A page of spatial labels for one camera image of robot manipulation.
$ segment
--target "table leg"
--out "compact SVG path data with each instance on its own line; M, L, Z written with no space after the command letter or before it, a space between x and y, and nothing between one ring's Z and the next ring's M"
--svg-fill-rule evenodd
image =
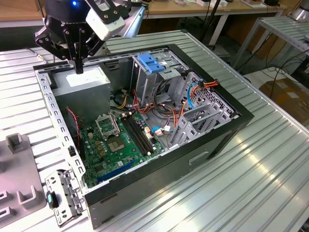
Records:
M240 58L242 57L243 53L245 52L246 48L248 47L250 41L252 40L253 36L255 35L257 29L259 28L260 24L259 24L260 19L258 18L255 22L255 24L253 25L252 29L250 30L247 38L245 39L245 41L243 42L242 46L240 47L236 58L234 60L234 62L232 63L232 67L235 69L236 66L238 65L238 62L240 60Z
M209 45L215 45L217 42L217 39L222 31L222 28L227 20L228 14L224 14L220 17L220 20L218 22L218 25L216 27L216 30L214 31L211 41L209 42Z
M275 17L280 17L282 15L284 10L279 10L276 14ZM259 42L257 42L256 46L254 47L252 54L254 54L263 44L264 40L267 38L269 35L269 31L265 30L264 34L261 36Z

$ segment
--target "expansion slot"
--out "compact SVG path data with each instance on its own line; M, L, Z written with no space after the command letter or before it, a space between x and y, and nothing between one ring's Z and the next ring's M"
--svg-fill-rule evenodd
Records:
M127 132L132 137L136 146L139 148L140 152L144 156L150 155L150 152L153 151L153 148L150 146L145 135L140 131L136 122L131 117L123 118L121 121L123 125L125 126Z
M122 167L120 167L120 168L118 168L118 169L116 169L116 170L114 170L114 171L112 171L112 172L110 172L110 173L107 173L107 174L105 174L105 175L103 175L103 176L97 178L97 182L99 183L99 182L101 182L101 181L103 181L103 180L107 180L107 179L109 179L109 178L111 178L111 177L113 177L113 176L115 176L115 175L118 175L119 173L124 172L125 170L128 170L129 168L132 167L132 164L133 164L135 161L136 161L136 159L133 160L132 162L130 162L130 163L128 163L128 164L126 164L126 165L124 165L124 166L122 166Z

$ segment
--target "blue drive bay latch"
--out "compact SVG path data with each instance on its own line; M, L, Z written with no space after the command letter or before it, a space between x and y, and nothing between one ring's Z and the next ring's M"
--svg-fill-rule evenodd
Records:
M139 54L137 57L150 73L157 73L165 69L150 54Z

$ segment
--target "motherboard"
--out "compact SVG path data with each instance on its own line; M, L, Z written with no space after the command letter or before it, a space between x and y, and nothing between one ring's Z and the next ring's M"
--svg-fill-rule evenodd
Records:
M96 124L80 133L85 150L84 180L89 188L164 152L139 113L125 118L98 118Z

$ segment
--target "black ram slot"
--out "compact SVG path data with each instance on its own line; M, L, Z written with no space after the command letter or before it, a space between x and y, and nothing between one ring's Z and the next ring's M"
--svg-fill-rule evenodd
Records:
M131 124L132 128L134 131L138 131L138 137L142 140L143 145L147 148L148 151L152 151L153 148L150 146L148 139L146 138L146 136L141 132L140 128L138 127L138 125L136 124L136 122L134 121L133 118L129 118L128 119L129 123Z
M122 119L121 121L122 121L123 125L125 126L129 135L133 139L134 143L136 144L136 146L138 147L140 152L143 154L143 156L147 155L147 152L148 152L147 148L143 145L142 140L140 140L138 138L138 135L135 133L135 131L132 128L132 126L130 125L129 121L126 118Z

